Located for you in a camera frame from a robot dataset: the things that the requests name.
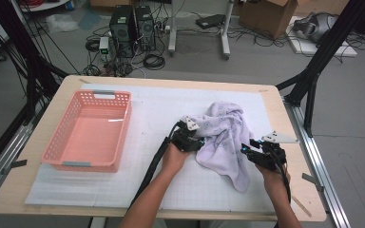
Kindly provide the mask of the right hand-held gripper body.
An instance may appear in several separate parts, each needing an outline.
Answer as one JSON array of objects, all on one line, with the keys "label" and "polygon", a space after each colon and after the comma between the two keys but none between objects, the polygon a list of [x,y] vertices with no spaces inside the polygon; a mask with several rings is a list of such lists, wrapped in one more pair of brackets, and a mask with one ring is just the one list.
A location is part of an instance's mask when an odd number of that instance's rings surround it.
[{"label": "right hand-held gripper body", "polygon": [[260,149],[251,146],[250,140],[248,146],[254,150],[254,156],[247,157],[247,159],[270,171],[276,171],[279,167],[287,163],[286,152],[280,145],[282,143],[298,143],[298,139],[278,133],[277,131],[261,137],[262,145]]}]

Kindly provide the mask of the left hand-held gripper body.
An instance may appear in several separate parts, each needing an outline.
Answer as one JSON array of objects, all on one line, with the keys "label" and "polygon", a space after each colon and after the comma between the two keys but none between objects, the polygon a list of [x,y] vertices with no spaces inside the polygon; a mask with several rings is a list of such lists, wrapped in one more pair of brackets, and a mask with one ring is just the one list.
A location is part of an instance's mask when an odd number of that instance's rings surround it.
[{"label": "left hand-held gripper body", "polygon": [[171,142],[183,152],[198,151],[200,140],[195,138],[195,134],[200,127],[188,117],[184,121],[178,121],[176,126],[177,129],[171,135]]}]

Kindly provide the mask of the lavender printed cloth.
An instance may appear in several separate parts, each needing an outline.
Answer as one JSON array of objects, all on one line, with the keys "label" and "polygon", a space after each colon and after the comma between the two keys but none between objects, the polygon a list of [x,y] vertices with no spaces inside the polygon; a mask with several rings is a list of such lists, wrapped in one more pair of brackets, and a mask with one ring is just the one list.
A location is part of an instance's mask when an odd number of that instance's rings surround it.
[{"label": "lavender printed cloth", "polygon": [[203,115],[184,115],[182,120],[193,121],[199,127],[194,137],[204,138],[197,163],[228,177],[237,191],[245,192],[250,178],[240,150],[254,134],[247,127],[242,108],[230,102],[214,102]]}]

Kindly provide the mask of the pink plastic basket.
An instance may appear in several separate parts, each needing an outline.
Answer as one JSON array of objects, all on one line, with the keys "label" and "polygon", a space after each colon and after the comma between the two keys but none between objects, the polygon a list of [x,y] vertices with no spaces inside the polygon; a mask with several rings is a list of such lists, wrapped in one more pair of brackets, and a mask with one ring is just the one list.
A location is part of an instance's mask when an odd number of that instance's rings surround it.
[{"label": "pink plastic basket", "polygon": [[42,162],[65,171],[117,172],[131,114],[128,91],[75,91]]}]

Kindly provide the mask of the white gridded mat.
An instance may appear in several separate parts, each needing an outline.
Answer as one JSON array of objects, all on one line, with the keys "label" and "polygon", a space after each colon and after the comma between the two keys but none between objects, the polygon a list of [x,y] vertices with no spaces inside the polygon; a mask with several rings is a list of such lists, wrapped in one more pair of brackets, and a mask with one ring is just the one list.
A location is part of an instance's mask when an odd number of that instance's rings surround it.
[{"label": "white gridded mat", "polygon": [[[214,102],[239,105],[256,140],[273,131],[266,102],[259,92],[96,84],[85,84],[84,88],[131,93],[132,116],[119,170],[116,173],[72,172],[42,164],[25,199],[28,205],[128,207],[174,123],[186,115],[203,115]],[[249,161],[243,164],[249,172],[249,187],[241,193],[227,177],[199,165],[195,156],[190,155],[168,187],[161,208],[273,213],[258,169]]]}]

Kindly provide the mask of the thin wooden stick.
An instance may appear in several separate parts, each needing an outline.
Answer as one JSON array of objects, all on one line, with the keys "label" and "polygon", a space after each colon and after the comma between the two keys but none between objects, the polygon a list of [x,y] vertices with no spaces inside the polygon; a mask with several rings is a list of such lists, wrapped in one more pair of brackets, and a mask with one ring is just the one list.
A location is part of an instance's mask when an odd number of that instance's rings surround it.
[{"label": "thin wooden stick", "polygon": [[295,196],[292,196],[292,200],[298,205],[298,207],[309,217],[311,218],[312,217],[312,214],[311,212],[301,203],[301,201],[295,197]]}]

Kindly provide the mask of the white metal stand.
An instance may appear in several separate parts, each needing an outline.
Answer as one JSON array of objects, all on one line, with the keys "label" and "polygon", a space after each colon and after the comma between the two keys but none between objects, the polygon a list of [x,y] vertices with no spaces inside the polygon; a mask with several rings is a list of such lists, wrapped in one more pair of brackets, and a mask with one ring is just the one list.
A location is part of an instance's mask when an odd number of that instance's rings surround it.
[{"label": "white metal stand", "polygon": [[[170,31],[169,31],[169,40],[168,40],[168,51],[171,56],[174,55],[176,51],[176,42],[177,42],[177,26],[176,26],[176,16],[177,10],[175,7],[175,1],[171,0],[171,14],[170,14]],[[224,23],[220,32],[221,37],[221,47],[222,47],[222,56],[225,60],[230,58],[230,46],[228,41],[228,29],[230,24],[230,19],[234,7],[235,0],[227,0],[228,5],[226,8]]]}]

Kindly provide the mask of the black computer tower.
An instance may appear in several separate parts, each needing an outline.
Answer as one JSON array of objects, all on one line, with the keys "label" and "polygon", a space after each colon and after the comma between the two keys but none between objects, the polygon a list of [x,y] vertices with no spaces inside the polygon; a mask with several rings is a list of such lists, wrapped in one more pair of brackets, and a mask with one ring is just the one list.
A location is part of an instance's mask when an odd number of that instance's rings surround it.
[{"label": "black computer tower", "polygon": [[141,50],[150,51],[156,49],[154,20],[149,6],[138,6],[135,9],[138,28],[138,38]]},{"label": "black computer tower", "polygon": [[130,5],[117,5],[111,15],[109,27],[117,56],[131,58],[136,38],[133,8]]}]

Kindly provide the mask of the black flat device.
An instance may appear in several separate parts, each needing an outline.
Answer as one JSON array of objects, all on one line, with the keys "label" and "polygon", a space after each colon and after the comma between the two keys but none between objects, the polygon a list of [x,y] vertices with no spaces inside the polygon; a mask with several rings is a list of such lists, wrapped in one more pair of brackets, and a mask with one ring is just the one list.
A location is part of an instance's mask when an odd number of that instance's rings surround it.
[{"label": "black flat device", "polygon": [[196,25],[201,29],[210,29],[220,26],[224,22],[225,16],[223,14],[215,14],[206,16],[196,20]]}]

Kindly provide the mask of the white power box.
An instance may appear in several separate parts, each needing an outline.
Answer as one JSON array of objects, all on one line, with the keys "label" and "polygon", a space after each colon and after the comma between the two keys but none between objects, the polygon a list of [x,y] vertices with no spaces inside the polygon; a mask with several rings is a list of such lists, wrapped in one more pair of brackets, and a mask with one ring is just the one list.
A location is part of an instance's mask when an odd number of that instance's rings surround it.
[{"label": "white power box", "polygon": [[109,39],[107,37],[100,38],[99,51],[101,53],[102,60],[107,62],[109,60]]}]

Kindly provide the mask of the open cardboard box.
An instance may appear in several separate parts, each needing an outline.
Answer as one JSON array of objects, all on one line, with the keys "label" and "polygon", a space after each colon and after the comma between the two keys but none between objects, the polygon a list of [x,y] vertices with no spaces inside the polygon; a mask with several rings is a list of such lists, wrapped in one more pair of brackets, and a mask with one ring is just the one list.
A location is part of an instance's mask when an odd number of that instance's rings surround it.
[{"label": "open cardboard box", "polygon": [[277,39],[287,29],[298,0],[247,0],[241,6],[241,26],[271,39]]}]

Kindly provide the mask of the grey helmet-like device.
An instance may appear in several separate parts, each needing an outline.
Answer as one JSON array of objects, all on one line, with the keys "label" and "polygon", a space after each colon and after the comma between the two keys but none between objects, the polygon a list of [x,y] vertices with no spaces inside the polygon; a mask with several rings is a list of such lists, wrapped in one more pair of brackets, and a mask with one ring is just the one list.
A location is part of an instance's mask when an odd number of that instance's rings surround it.
[{"label": "grey helmet-like device", "polygon": [[327,12],[311,12],[294,22],[293,31],[300,31],[313,43],[318,44],[334,26],[336,18]]}]

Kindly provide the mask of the clear plastic bag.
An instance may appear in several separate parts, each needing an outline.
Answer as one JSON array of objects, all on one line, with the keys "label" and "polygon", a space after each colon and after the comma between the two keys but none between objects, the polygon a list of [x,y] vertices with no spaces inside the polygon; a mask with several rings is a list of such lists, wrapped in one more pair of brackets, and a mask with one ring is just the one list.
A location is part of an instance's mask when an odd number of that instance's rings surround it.
[{"label": "clear plastic bag", "polygon": [[50,33],[69,32],[78,28],[77,22],[67,14],[53,14],[46,18]]}]

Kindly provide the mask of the grey metal bracket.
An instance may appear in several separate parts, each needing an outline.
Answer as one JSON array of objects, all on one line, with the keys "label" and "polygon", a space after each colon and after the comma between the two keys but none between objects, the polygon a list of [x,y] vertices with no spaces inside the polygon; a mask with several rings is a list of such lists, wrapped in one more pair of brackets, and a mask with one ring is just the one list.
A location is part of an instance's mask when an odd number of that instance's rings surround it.
[{"label": "grey metal bracket", "polygon": [[318,179],[312,177],[311,175],[308,175],[306,173],[302,173],[301,177],[306,180],[306,181],[309,181],[310,183],[312,183],[315,187],[316,187],[316,190],[318,192],[323,192],[324,191],[324,186],[322,186]]},{"label": "grey metal bracket", "polygon": [[4,167],[1,170],[1,174],[2,175],[7,175],[10,172],[11,169],[21,167],[21,166],[25,166],[27,163],[28,163],[27,160],[13,161],[8,166]]}]

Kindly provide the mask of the black metal frame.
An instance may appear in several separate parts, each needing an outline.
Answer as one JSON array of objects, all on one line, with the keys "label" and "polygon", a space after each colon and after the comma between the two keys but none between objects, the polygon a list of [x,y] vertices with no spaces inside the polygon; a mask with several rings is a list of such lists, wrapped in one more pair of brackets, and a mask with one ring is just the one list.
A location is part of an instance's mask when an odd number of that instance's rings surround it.
[{"label": "black metal frame", "polygon": [[27,102],[0,138],[1,155],[3,148],[17,128],[23,123],[28,124],[35,116],[37,103],[42,98],[53,98],[60,85],[55,79],[55,75],[60,79],[65,79],[68,73],[43,57],[19,19],[10,0],[0,0],[0,25],[11,39],[22,59],[19,60],[12,55],[11,48],[3,41],[1,36],[0,45],[12,60],[18,75],[27,80]]},{"label": "black metal frame", "polygon": [[278,90],[293,86],[284,97],[284,101],[291,106],[300,107],[302,99],[307,96],[303,128],[308,137],[313,137],[312,121],[318,78],[364,14],[365,0],[349,0],[307,67],[298,75],[276,85]]}]

